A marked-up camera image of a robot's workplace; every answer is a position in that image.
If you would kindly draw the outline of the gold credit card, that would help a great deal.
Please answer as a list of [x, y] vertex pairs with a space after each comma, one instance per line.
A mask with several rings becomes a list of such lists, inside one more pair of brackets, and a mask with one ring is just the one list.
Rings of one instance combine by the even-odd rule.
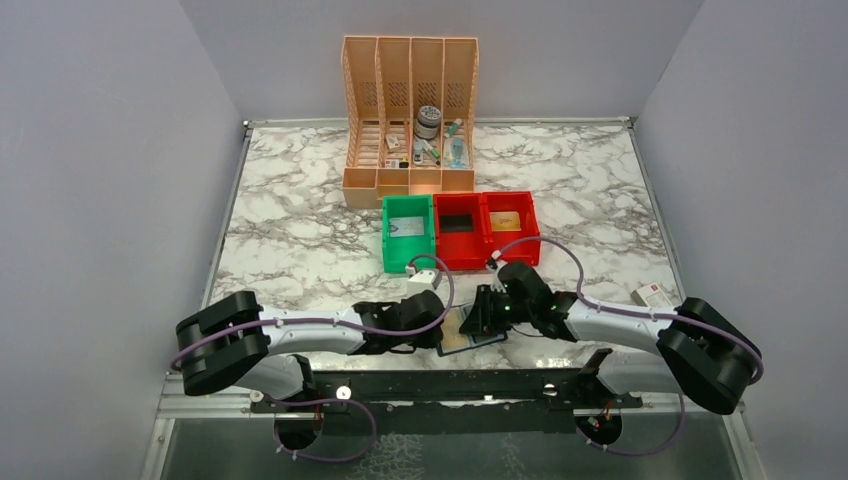
[[455, 354], [472, 346], [471, 339], [459, 332], [463, 320], [462, 311], [458, 307], [452, 308], [443, 319], [440, 325], [442, 340], [437, 348], [440, 356]]

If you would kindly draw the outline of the black card holder wallet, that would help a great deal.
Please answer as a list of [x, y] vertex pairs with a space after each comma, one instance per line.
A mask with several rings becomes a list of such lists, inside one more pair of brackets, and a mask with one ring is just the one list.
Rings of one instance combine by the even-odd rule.
[[471, 303], [454, 306], [441, 324], [442, 340], [436, 347], [439, 357], [458, 354], [460, 352], [474, 350], [486, 345], [504, 342], [508, 339], [507, 333], [495, 335], [467, 335], [459, 332], [459, 328], [468, 318], [472, 310]]

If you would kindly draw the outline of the green plastic bin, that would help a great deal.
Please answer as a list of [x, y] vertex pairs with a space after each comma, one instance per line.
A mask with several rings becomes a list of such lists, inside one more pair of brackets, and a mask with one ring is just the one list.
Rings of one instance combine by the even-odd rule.
[[433, 199], [430, 195], [387, 196], [382, 204], [383, 271], [401, 274], [418, 254], [436, 253]]

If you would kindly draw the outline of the red plastic bin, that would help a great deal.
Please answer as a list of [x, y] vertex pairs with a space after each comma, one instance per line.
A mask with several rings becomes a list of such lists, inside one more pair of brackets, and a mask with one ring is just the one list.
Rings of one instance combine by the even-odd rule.
[[483, 270], [490, 253], [481, 194], [436, 194], [436, 255], [454, 271]]
[[488, 209], [493, 248], [502, 254], [504, 261], [538, 266], [541, 256], [539, 240], [528, 240], [509, 247], [518, 240], [540, 235], [532, 193], [484, 192], [482, 196]]

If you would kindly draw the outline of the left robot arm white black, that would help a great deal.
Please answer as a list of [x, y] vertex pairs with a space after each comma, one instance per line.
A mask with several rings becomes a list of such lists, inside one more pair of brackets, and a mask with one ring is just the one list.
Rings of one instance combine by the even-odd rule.
[[172, 366], [181, 371], [188, 396], [239, 386], [290, 399], [309, 387], [306, 354], [434, 348], [448, 309], [432, 290], [399, 302], [358, 302], [325, 312], [265, 309], [254, 292], [239, 291], [177, 324]]

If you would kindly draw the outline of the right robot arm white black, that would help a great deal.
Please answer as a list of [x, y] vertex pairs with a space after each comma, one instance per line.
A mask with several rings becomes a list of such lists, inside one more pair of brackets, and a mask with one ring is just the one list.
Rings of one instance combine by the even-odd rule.
[[574, 391], [595, 405], [633, 392], [672, 393], [728, 415], [761, 360], [753, 343], [701, 299], [679, 307], [603, 304], [554, 291], [533, 267], [512, 262], [496, 270], [492, 285], [478, 287], [459, 331], [497, 336], [519, 323], [553, 340], [621, 348], [595, 352], [579, 373]]

